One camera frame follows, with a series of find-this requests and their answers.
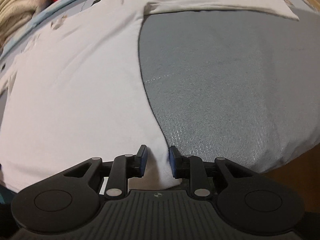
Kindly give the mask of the cream folded quilt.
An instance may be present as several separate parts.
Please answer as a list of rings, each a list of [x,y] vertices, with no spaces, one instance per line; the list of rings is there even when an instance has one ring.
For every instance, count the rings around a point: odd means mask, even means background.
[[[50,0],[1,0],[1,48],[49,4]]]

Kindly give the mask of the printed grey bed sheet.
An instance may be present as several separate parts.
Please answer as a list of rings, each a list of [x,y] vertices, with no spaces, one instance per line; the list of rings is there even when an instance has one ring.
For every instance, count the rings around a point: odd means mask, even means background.
[[[100,1],[44,20],[4,59],[4,74],[36,32]],[[266,172],[319,143],[319,14],[290,9],[296,20],[235,9],[144,16],[140,74],[167,148]]]

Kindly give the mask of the white t-shirt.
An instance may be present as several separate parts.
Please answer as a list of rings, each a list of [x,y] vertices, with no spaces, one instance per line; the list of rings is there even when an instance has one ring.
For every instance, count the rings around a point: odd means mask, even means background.
[[[192,10],[253,10],[297,19],[281,0],[101,0],[36,32],[1,79],[1,184],[14,192],[91,157],[151,151],[135,189],[173,178],[168,148],[140,74],[144,16]]]

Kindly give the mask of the light blue folded sheet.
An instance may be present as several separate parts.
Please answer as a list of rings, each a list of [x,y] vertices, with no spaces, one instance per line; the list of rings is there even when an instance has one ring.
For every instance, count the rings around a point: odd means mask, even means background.
[[[50,6],[46,7],[43,11],[39,12],[31,18],[26,24],[24,24],[18,31],[8,40],[7,44],[3,48],[1,54],[1,61],[7,57],[8,54],[19,44],[34,28],[41,24],[44,20],[50,18],[60,9],[67,7],[69,4],[76,2],[77,0],[58,0]]]

